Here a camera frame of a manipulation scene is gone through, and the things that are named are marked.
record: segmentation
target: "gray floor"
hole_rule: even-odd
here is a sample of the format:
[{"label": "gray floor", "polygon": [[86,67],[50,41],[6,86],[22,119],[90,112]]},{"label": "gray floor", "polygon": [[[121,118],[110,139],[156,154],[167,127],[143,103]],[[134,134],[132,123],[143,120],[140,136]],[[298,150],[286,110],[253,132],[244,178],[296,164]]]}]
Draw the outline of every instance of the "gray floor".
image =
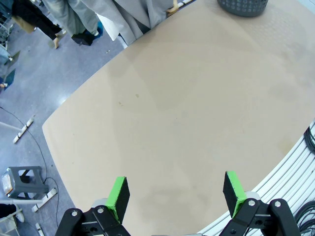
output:
[{"label": "gray floor", "polygon": [[[29,131],[34,135],[42,149],[47,163],[47,176],[53,177],[59,187],[59,209],[57,219],[60,222],[64,211],[74,207],[63,182],[55,168],[51,154],[42,132],[42,125],[77,88],[123,50],[119,41],[111,41],[104,35],[95,40],[92,46],[79,46],[66,35],[60,42],[60,48],[53,49],[50,39],[41,31],[27,34],[14,26],[8,51],[14,55],[20,51],[18,60],[11,65],[2,66],[0,74],[8,74],[16,69],[14,83],[0,93],[0,106],[15,114],[23,122],[35,115],[35,122]],[[11,115],[0,109],[0,121],[21,126]],[[45,165],[38,146],[27,133],[17,144],[12,140],[17,132],[0,127],[0,174],[8,166],[41,166],[45,177]],[[55,187],[49,179],[50,188]],[[38,213],[31,212],[31,206],[22,206],[26,221],[19,223],[21,236],[35,236],[34,226],[39,222],[46,236],[56,232],[57,197],[50,200]]]}]

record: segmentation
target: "black pants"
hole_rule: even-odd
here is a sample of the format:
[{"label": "black pants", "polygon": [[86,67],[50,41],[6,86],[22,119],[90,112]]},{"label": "black pants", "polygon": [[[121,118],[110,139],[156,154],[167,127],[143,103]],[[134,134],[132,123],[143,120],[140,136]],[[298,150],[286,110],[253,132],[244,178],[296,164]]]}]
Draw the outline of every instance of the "black pants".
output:
[{"label": "black pants", "polygon": [[61,31],[61,28],[55,26],[37,6],[29,0],[15,0],[12,6],[12,15],[19,16],[33,26],[40,28],[52,40],[56,38],[56,33]]},{"label": "black pants", "polygon": [[16,212],[15,205],[0,204],[0,218],[4,218],[14,212]]}]

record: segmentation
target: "bolt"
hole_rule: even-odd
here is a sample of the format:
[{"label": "bolt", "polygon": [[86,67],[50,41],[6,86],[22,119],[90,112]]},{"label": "bolt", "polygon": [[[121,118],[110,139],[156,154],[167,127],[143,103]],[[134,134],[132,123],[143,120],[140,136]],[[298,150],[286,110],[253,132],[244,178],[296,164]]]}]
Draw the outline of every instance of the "bolt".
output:
[{"label": "bolt", "polygon": [[254,206],[256,203],[255,203],[255,201],[253,201],[253,200],[250,200],[249,202],[248,202],[248,205],[250,205],[251,207],[252,206]]},{"label": "bolt", "polygon": [[276,201],[276,202],[275,202],[275,206],[276,206],[276,207],[280,207],[280,206],[281,206],[281,203],[280,203],[279,201]]}]

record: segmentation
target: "beige tabletop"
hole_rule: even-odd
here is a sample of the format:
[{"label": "beige tabletop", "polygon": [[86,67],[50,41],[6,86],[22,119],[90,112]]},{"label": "beige tabletop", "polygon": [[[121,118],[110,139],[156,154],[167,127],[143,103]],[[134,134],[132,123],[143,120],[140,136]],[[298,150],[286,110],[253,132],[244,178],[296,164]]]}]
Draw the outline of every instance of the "beige tabletop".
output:
[{"label": "beige tabletop", "polygon": [[133,236],[195,233],[227,211],[224,172],[251,190],[314,118],[314,22],[296,0],[256,18],[197,0],[125,49],[43,125],[76,207],[127,176]]}]

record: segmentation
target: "plastic stool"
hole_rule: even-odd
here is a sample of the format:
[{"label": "plastic stool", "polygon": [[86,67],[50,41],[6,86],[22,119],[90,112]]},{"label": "plastic stool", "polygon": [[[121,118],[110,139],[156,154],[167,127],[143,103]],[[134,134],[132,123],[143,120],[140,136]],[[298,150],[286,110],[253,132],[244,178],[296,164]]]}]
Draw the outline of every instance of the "plastic stool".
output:
[{"label": "plastic stool", "polygon": [[[33,171],[34,176],[27,176],[29,171]],[[43,184],[40,177],[40,166],[8,167],[5,174],[9,174],[12,190],[7,194],[10,198],[15,199],[38,199],[41,195],[49,192],[49,187]]]}]

